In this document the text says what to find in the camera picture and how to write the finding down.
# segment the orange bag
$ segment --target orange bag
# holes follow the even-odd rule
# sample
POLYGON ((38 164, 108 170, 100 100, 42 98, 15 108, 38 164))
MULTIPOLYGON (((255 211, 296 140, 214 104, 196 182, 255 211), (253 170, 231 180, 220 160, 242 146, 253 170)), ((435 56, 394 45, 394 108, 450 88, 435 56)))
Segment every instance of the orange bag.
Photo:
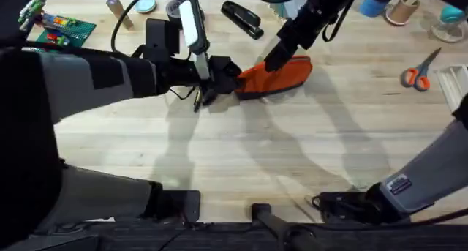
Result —
POLYGON ((301 86, 312 71, 308 56, 293 56, 280 70, 265 71, 265 62, 242 72, 243 86, 235 90, 240 100, 257 99, 301 86))

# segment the wooden table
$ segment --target wooden table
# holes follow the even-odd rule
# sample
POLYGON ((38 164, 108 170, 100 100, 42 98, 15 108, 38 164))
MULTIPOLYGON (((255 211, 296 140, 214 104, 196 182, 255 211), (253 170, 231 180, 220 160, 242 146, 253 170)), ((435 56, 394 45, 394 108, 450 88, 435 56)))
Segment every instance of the wooden table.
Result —
MULTIPOLYGON (((45 10, 96 23, 84 46, 110 50, 116 18, 105 1, 48 0, 45 10)), ((156 12, 130 13, 135 28, 120 29, 119 50, 131 53, 145 42, 146 18, 167 18, 168 0, 157 1, 156 12)), ((282 22, 261 1, 233 0, 262 18, 265 35, 254 41, 221 14, 223 1, 200 0, 209 53, 231 56, 246 69, 282 22)), ((467 42, 448 45, 428 35, 440 1, 424 0, 405 27, 362 16, 361 2, 333 42, 318 39, 309 49, 314 70, 303 87, 248 102, 225 96, 199 113, 192 112, 191 99, 171 93, 90 110, 56 125, 61 156, 84 168, 157 180, 165 188, 199 190, 205 221, 247 221, 256 202, 272 204, 289 221, 320 220, 305 195, 365 190, 405 165, 451 121, 435 76, 430 74, 431 89, 420 93, 400 86, 401 71, 440 46, 432 69, 468 59, 467 42)), ((182 45, 181 57, 186 55, 182 45)), ((465 207, 467 193, 451 195, 417 219, 465 207)))

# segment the cardboard tube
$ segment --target cardboard tube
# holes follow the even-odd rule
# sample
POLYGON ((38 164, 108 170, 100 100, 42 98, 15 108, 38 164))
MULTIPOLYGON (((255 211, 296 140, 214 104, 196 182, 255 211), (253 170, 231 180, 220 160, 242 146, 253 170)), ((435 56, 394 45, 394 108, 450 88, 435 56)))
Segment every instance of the cardboard tube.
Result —
MULTIPOLYGON (((122 6, 120 0, 107 0, 106 5, 117 19, 119 19, 124 12, 124 6, 122 6)), ((130 29, 133 27, 133 22, 130 20, 129 16, 124 18, 122 24, 124 25, 125 29, 130 29)))
POLYGON ((390 12, 387 12, 387 20, 392 24, 402 26, 410 21, 411 15, 419 8, 420 2, 416 0, 413 4, 406 4, 407 0, 400 0, 390 12))

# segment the blue object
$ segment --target blue object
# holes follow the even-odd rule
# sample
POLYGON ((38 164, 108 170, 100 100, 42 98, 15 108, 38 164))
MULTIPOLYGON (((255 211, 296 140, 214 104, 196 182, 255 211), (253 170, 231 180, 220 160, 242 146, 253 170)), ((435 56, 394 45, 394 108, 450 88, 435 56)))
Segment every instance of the blue object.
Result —
POLYGON ((443 23, 455 23, 464 18, 465 13, 454 6, 448 5, 444 7, 440 13, 440 21, 443 23))
POLYGON ((139 0, 135 9, 140 13, 147 13, 156 9, 156 0, 139 0))
POLYGON ((380 2, 377 0, 364 0, 362 5, 359 7, 359 12, 367 17, 377 17, 378 15, 380 15, 380 13, 382 13, 387 4, 388 1, 380 2))

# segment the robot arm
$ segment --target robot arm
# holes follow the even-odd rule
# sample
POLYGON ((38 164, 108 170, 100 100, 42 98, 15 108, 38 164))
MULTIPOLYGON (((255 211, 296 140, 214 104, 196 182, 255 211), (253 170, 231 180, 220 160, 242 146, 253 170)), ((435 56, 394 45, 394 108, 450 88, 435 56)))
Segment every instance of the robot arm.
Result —
MULTIPOLYGON (((307 0, 298 16, 289 19, 277 33, 280 41, 265 58, 266 70, 270 72, 283 67, 298 46, 310 48, 320 32, 329 23, 335 23, 338 12, 348 8, 352 1, 307 0)), ((468 0, 445 1, 461 9, 468 7, 468 0)), ((467 186, 467 103, 468 97, 465 97, 454 113, 456 119, 428 148, 368 192, 323 192, 318 195, 315 200, 319 203, 314 205, 322 212, 324 220, 326 217, 344 217, 369 224, 397 222, 467 186)))
MULTIPOLYGON (((307 0, 299 10, 298 16, 288 19, 276 34, 280 42, 265 57, 267 72, 277 71, 283 67, 297 51, 298 46, 309 49, 320 32, 329 24, 334 24, 338 13, 354 0, 307 0)), ((459 9, 468 7, 468 0, 443 0, 459 9)))

